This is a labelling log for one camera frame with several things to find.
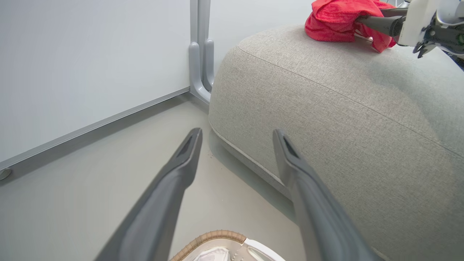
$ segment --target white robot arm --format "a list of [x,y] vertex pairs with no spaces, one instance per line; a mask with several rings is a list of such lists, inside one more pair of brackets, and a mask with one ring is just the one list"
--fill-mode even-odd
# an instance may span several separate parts
[[384,17],[364,16],[357,21],[394,37],[401,46],[413,46],[419,58],[436,46],[464,57],[464,1],[407,0],[382,13]]

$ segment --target fabric seam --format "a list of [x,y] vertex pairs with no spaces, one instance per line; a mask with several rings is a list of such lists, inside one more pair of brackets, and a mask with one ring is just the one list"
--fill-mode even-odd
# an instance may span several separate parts
[[269,64],[269,65],[271,65],[271,66],[273,66],[273,67],[275,67],[275,68],[277,68],[277,69],[279,69],[279,70],[281,70],[282,72],[284,72],[284,73],[286,73],[286,74],[289,74],[289,75],[291,75],[291,76],[293,76],[293,77],[301,77],[301,78],[303,78],[305,81],[310,82],[310,83],[312,83],[312,84],[315,84],[318,88],[320,88],[320,89],[322,89],[322,90],[324,90],[324,89],[322,88],[322,87],[324,87],[324,88],[326,88],[326,89],[329,90],[329,91],[324,90],[324,91],[326,91],[326,92],[330,92],[330,91],[335,92],[335,93],[337,93],[337,94],[340,95],[340,98],[343,98],[343,99],[345,99],[345,100],[348,100],[348,101],[350,101],[352,104],[356,103],[356,104],[354,104],[354,105],[356,105],[356,106],[358,106],[358,107],[361,107],[361,108],[363,108],[363,109],[367,109],[367,111],[369,111],[369,112],[371,112],[371,113],[374,112],[374,114],[376,114],[376,115],[383,116],[384,118],[390,120],[391,122],[389,122],[388,120],[384,119],[384,120],[386,120],[388,123],[392,124],[393,126],[396,126],[396,127],[400,128],[400,129],[403,129],[403,128],[400,127],[400,126],[402,126],[402,127],[406,128],[406,129],[408,129],[409,131],[412,131],[413,133],[415,133],[415,134],[418,135],[419,137],[421,137],[421,138],[423,138],[423,139],[426,139],[426,140],[432,142],[434,145],[438,145],[441,149],[445,150],[446,152],[451,153],[451,156],[452,156],[452,157],[458,159],[458,160],[461,161],[461,162],[464,162],[464,157],[460,155],[460,154],[461,154],[460,151],[458,151],[457,149],[455,149],[455,148],[453,148],[453,147],[451,147],[451,146],[448,146],[447,144],[445,144],[445,143],[443,143],[443,142],[441,142],[441,141],[438,141],[438,140],[436,140],[436,139],[434,139],[434,138],[431,138],[431,137],[428,137],[428,136],[424,136],[424,135],[422,134],[422,133],[423,133],[422,131],[419,131],[419,130],[417,130],[417,129],[415,129],[415,128],[413,128],[413,127],[411,127],[411,126],[409,126],[409,125],[407,125],[407,124],[405,124],[405,123],[402,123],[402,122],[397,121],[397,120],[395,120],[395,119],[393,119],[393,118],[390,118],[388,115],[384,115],[383,113],[380,113],[379,111],[377,111],[377,109],[375,110],[375,109],[372,108],[372,107],[366,106],[366,105],[362,104],[361,101],[356,100],[356,99],[354,99],[354,98],[352,98],[352,97],[349,97],[349,96],[347,96],[347,95],[341,93],[340,91],[338,91],[338,90],[336,90],[336,89],[329,88],[329,87],[324,86],[324,85],[322,85],[322,84],[320,84],[320,83],[318,83],[318,82],[315,82],[315,81],[313,81],[313,80],[311,80],[311,79],[308,79],[308,78],[306,78],[306,77],[304,77],[304,76],[302,76],[302,75],[300,75],[300,74],[291,72],[291,71],[289,71],[289,70],[287,70],[287,69],[284,69],[284,68],[282,68],[282,67],[280,67],[280,66],[278,66],[278,65],[276,65],[276,64],[273,64],[273,63],[271,63],[271,62],[265,61],[265,60],[263,60],[263,59],[261,59],[261,58],[255,56],[255,55],[253,55],[253,54],[248,53],[247,51],[243,50],[243,49],[240,48],[239,46],[237,46],[237,49],[240,50],[241,52],[243,52],[243,53],[249,55],[250,57],[252,57],[252,58],[254,58],[254,59],[257,59],[257,60],[259,60],[259,61],[261,61],[261,62],[265,62],[265,63],[267,63],[267,64]]

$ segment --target ottoman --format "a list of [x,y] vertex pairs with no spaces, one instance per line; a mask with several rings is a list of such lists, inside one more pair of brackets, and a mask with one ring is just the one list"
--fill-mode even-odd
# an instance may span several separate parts
[[464,257],[464,72],[438,48],[379,54],[318,42],[303,26],[231,49],[209,120],[224,146],[281,193],[272,130],[289,135],[385,260]]

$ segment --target gray baseboard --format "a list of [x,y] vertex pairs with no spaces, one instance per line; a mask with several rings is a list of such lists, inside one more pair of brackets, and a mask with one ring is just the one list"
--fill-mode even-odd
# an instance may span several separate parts
[[85,133],[87,133],[89,131],[95,130],[95,129],[100,128],[102,126],[105,126],[105,125],[107,125],[109,123],[112,123],[112,122],[114,122],[116,120],[124,118],[124,117],[126,117],[128,115],[131,115],[133,113],[136,113],[138,111],[146,109],[146,108],[148,108],[150,106],[153,106],[155,104],[158,104],[160,102],[163,102],[165,100],[173,98],[175,96],[181,95],[181,94],[183,94],[185,92],[188,92],[189,90],[190,90],[190,87],[180,89],[178,91],[172,92],[172,93],[167,94],[165,96],[159,97],[159,98],[154,99],[152,101],[149,101],[149,102],[146,102],[146,103],[141,104],[139,106],[136,106],[136,107],[134,107],[132,109],[120,112],[120,113],[118,113],[116,115],[113,115],[113,116],[108,117],[106,119],[103,119],[101,121],[95,122],[94,124],[90,124],[89,126],[83,127],[83,128],[81,128],[79,130],[73,131],[73,132],[71,132],[69,134],[66,134],[64,136],[56,138],[56,139],[54,139],[52,141],[49,141],[49,142],[47,142],[47,143],[45,143],[43,145],[40,145],[40,146],[35,147],[33,149],[30,149],[30,150],[28,150],[26,152],[23,152],[23,153],[21,153],[19,155],[16,155],[16,156],[14,156],[12,158],[9,158],[9,159],[7,159],[5,161],[0,162],[0,170],[2,170],[4,168],[7,168],[7,167],[10,167],[10,166],[12,166],[12,165],[14,165],[14,164],[16,164],[18,162],[21,162],[21,161],[23,161],[25,159],[28,159],[28,158],[30,158],[30,157],[32,157],[32,156],[34,156],[36,154],[39,154],[39,153],[41,153],[41,152],[43,152],[45,150],[51,149],[51,148],[53,148],[53,147],[55,147],[57,145],[60,145],[60,144],[62,144],[64,142],[66,142],[66,141],[74,139],[74,138],[76,138],[76,137],[78,137],[78,136],[80,136],[82,134],[85,134]]

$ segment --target upholstered cushion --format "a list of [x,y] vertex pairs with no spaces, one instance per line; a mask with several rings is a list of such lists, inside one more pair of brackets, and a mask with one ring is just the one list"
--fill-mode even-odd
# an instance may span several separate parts
[[223,60],[209,119],[285,193],[271,139],[284,129],[386,259],[464,257],[464,72],[441,50],[268,30]]

